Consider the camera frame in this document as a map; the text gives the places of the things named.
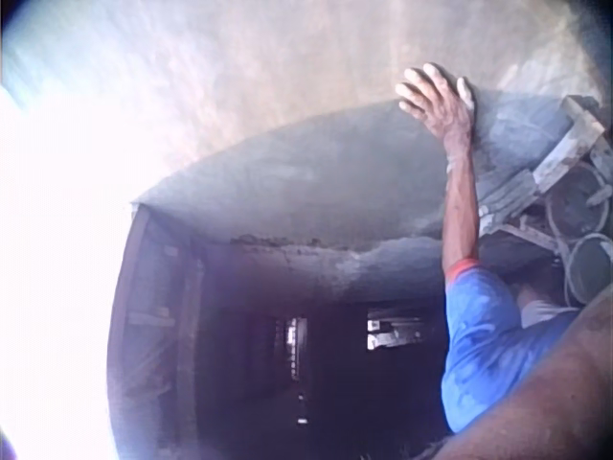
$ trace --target shirt sleeve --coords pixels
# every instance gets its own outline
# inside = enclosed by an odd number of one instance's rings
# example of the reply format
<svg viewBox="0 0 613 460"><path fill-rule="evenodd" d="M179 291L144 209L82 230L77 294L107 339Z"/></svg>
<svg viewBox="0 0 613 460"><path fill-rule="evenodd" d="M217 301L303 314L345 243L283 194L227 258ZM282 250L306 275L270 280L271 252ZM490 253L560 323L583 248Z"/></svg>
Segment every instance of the shirt sleeve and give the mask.
<svg viewBox="0 0 613 460"><path fill-rule="evenodd" d="M507 285L476 264L447 284L449 351L443 407L458 432L506 396L557 342L576 312L522 329Z"/></svg>

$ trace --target man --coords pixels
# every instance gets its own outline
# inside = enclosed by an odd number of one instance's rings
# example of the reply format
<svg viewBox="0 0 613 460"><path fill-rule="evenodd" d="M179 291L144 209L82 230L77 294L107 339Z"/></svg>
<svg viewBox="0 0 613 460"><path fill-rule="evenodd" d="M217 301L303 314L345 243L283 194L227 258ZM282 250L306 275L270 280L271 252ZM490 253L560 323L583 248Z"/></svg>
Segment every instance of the man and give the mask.
<svg viewBox="0 0 613 460"><path fill-rule="evenodd" d="M577 316L564 311L522 328L509 288L479 265L479 215L472 165L474 99L464 78L457 93L432 64L405 72L397 85L400 108L443 142L447 190L443 217L443 271L449 352L443 406L449 426L462 430L507 395L562 336Z"/></svg>

